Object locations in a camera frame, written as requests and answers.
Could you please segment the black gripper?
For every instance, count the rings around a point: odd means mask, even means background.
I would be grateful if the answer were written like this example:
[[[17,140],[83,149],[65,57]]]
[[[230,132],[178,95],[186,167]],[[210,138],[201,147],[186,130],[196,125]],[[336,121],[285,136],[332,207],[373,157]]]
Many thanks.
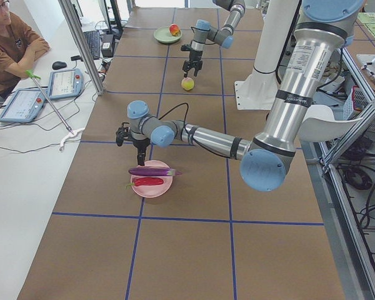
[[[138,165],[141,166],[141,160],[142,160],[142,166],[145,166],[145,159],[146,159],[146,149],[150,145],[150,139],[142,139],[142,140],[134,140],[133,145],[137,149],[137,162]]]
[[[199,71],[203,66],[202,55],[202,51],[197,51],[194,49],[189,50],[189,59],[187,61],[184,61],[182,67],[182,70],[184,71],[184,78],[187,78],[188,71],[190,71],[191,69],[194,69],[194,76],[197,77]]]

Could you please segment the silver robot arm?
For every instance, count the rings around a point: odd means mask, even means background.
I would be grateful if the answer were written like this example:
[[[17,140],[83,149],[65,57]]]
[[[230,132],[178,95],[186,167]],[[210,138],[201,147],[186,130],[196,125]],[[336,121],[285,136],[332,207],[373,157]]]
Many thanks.
[[[189,57],[184,61],[182,70],[184,78],[188,77],[189,71],[194,70],[193,76],[197,76],[203,66],[203,51],[207,41],[217,44],[224,49],[229,49],[233,43],[233,34],[241,18],[245,15],[246,5],[244,1],[227,0],[213,1],[216,6],[229,11],[224,25],[221,28],[215,28],[202,19],[196,21],[196,25],[191,29],[194,33],[193,39],[189,44],[183,44],[181,51],[188,52]]]
[[[353,38],[362,1],[272,1],[266,16],[253,72],[239,82],[236,121],[254,126],[251,140],[183,120],[162,121],[144,101],[127,106],[126,139],[137,148],[139,165],[149,144],[166,147],[179,140],[240,162],[243,181],[258,191],[277,189],[296,153],[295,140],[323,142],[353,126],[338,121],[325,105],[313,103],[334,52]]]

